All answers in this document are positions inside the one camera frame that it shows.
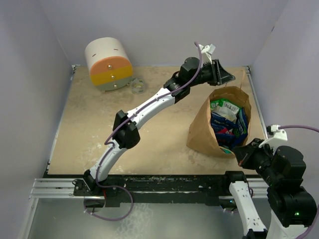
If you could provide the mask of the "green white snack packet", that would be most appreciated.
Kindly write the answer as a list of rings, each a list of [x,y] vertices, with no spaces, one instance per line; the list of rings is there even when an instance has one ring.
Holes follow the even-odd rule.
[[[211,101],[210,109],[231,122],[236,122],[237,114],[240,111],[240,107],[225,98]]]

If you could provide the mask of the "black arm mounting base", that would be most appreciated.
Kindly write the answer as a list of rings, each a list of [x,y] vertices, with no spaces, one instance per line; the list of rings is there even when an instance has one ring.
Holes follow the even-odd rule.
[[[87,190],[83,178],[72,183],[74,195],[83,196],[89,207],[131,202],[218,206],[220,197],[231,195],[229,186],[236,181],[248,180],[242,171],[226,171],[219,175],[110,175],[94,192]]]

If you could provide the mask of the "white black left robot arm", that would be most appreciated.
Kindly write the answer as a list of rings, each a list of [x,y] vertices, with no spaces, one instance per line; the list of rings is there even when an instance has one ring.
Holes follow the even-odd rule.
[[[85,190],[91,195],[101,193],[102,181],[107,179],[120,156],[139,143],[139,129],[159,112],[189,95],[191,87],[204,83],[221,86],[233,80],[235,76],[228,73],[219,60],[202,63],[195,57],[187,58],[154,96],[128,112],[116,113],[113,131],[105,141],[107,149],[99,162],[84,172]]]

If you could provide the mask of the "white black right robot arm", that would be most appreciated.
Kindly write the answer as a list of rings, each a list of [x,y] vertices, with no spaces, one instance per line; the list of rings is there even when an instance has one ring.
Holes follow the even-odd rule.
[[[248,180],[242,172],[225,174],[222,191],[232,195],[243,225],[245,239],[303,239],[313,228],[319,207],[301,186],[306,170],[304,157],[297,149],[279,146],[272,149],[258,139],[233,148],[238,165],[255,170],[267,184],[271,207],[269,228],[262,223],[252,200]]]

